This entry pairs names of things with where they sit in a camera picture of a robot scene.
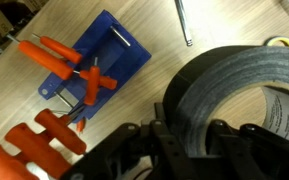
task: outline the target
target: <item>black tape roll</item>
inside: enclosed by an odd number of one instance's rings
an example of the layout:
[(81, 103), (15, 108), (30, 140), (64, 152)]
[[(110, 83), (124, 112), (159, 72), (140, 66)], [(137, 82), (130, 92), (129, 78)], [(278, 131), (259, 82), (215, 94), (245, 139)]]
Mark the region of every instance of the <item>black tape roll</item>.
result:
[(258, 86), (289, 91), (289, 48), (221, 47), (176, 74), (163, 105), (171, 131), (190, 157), (205, 154), (206, 130), (216, 110), (230, 97)]

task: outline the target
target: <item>metal screwdriver tip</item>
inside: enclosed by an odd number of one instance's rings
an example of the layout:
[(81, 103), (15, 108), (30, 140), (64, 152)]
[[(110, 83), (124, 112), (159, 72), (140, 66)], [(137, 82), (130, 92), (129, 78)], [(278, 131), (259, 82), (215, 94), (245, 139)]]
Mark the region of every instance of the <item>metal screwdriver tip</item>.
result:
[(98, 62), (98, 57), (95, 57), (94, 66), (97, 66), (97, 62)]
[(20, 43), (20, 41), (18, 39), (16, 39), (14, 36), (7, 34), (6, 37), (14, 42)]
[(35, 33), (32, 33), (32, 35), (33, 35), (34, 37), (41, 38), (39, 35), (37, 35), (37, 34), (35, 34)]

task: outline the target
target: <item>black plastic object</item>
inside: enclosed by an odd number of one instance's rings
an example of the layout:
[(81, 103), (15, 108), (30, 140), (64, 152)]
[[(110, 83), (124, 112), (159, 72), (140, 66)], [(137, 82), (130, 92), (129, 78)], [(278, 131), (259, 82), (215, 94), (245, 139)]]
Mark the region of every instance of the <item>black plastic object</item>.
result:
[(123, 179), (145, 156), (152, 162), (149, 180), (289, 179), (287, 140), (253, 124), (236, 130), (215, 120), (207, 130), (207, 155), (188, 158), (163, 120), (162, 104), (155, 110), (156, 120), (141, 127), (121, 125), (61, 179)]
[(205, 155), (206, 131), (216, 107), (242, 88), (264, 82), (289, 86), (289, 48), (228, 46), (205, 52), (184, 66), (167, 88), (167, 124), (190, 157)]

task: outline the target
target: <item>metal rod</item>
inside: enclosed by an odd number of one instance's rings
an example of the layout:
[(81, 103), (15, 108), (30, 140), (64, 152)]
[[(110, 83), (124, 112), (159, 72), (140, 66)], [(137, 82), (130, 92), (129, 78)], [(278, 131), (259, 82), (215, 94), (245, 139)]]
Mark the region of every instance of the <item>metal rod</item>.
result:
[(176, 4), (177, 11), (178, 11), (178, 16), (179, 16), (180, 21), (181, 21), (186, 45), (192, 46), (193, 40), (192, 40), (192, 36), (191, 36), (191, 33), (190, 33), (188, 25), (187, 25), (187, 20), (186, 20), (186, 16), (185, 16), (183, 2), (182, 2), (182, 0), (175, 0), (175, 4)]
[(97, 62), (98, 62), (98, 57), (95, 57), (94, 66), (97, 66)]
[(67, 125), (69, 125), (75, 118), (77, 118), (80, 115), (80, 113), (84, 110), (84, 108), (85, 105), (82, 104), (78, 108), (69, 112), (67, 115), (70, 117), (70, 121), (67, 123)]
[(113, 26), (111, 26), (111, 29), (117, 35), (117, 37), (125, 43), (126, 46), (131, 46), (131, 44)]
[(54, 92), (54, 94), (59, 97), (67, 106), (70, 108), (74, 108), (74, 106), (67, 100), (65, 99), (60, 93)]
[(9, 38), (10, 40), (14, 41), (14, 42), (20, 43), (20, 41), (18, 39), (16, 39), (14, 36), (12, 36), (10, 34), (7, 34), (6, 37)]
[(41, 38), (39, 35), (32, 33), (33, 36), (37, 37), (37, 38)]

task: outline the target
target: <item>orange plastic piece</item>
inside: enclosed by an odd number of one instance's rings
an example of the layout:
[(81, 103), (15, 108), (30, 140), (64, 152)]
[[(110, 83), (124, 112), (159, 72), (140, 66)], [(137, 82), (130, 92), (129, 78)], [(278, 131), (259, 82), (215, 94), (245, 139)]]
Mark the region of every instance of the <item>orange plastic piece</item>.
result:
[(32, 58), (46, 69), (52, 71), (63, 80), (69, 79), (73, 74), (73, 69), (64, 61), (54, 57), (29, 41), (21, 41), (18, 48), (28, 57)]
[(88, 71), (85, 71), (85, 70), (82, 70), (80, 71), (80, 77), (85, 79), (85, 80), (88, 80), (88, 77), (90, 76), (89, 72)]
[(71, 167), (59, 152), (50, 147), (48, 142), (35, 134), (25, 123), (13, 127), (5, 139), (21, 149), (26, 157), (53, 178), (59, 179)]
[(114, 90), (117, 86), (117, 81), (107, 76), (100, 77), (100, 86), (103, 86), (107, 89)]
[(4, 151), (0, 145), (0, 179), (3, 180), (38, 180), (20, 161)]
[[(62, 121), (64, 124), (68, 124), (68, 122), (70, 121), (70, 117), (68, 116), (62, 116), (60, 118), (60, 121)], [(51, 142), (52, 139), (54, 138), (47, 130), (44, 130), (43, 132), (38, 134), (41, 138), (43, 138), (46, 142)], [(23, 152), (18, 153), (15, 158), (17, 160), (19, 160), (20, 162), (22, 162), (23, 164), (29, 163), (30, 159), (28, 157), (26, 157), (25, 154), (23, 154)]]
[(81, 119), (78, 123), (76, 123), (76, 131), (77, 131), (78, 133), (83, 132), (83, 130), (84, 130), (84, 128), (85, 128), (85, 123), (86, 123), (86, 121), (85, 121), (84, 118)]
[(88, 76), (84, 104), (90, 106), (95, 104), (99, 83), (100, 83), (100, 68), (98, 66), (92, 66), (90, 68)]
[(35, 117), (35, 121), (47, 129), (47, 133), (58, 139), (65, 147), (80, 155), (85, 153), (86, 144), (67, 127), (64, 121), (60, 121), (49, 109), (44, 109)]
[(40, 38), (40, 42), (45, 45), (46, 47), (52, 49), (53, 51), (57, 52), (58, 54), (62, 55), (66, 59), (70, 60), (74, 64), (78, 64), (82, 60), (82, 55), (75, 51), (73, 48), (69, 48), (64, 46), (63, 44), (49, 38), (46, 36), (42, 36)]
[[(90, 74), (88, 71), (85, 71), (85, 70), (80, 71), (81, 78), (88, 80), (89, 76)], [(117, 81), (108, 76), (100, 76), (99, 85), (107, 89), (114, 90), (117, 86)]]

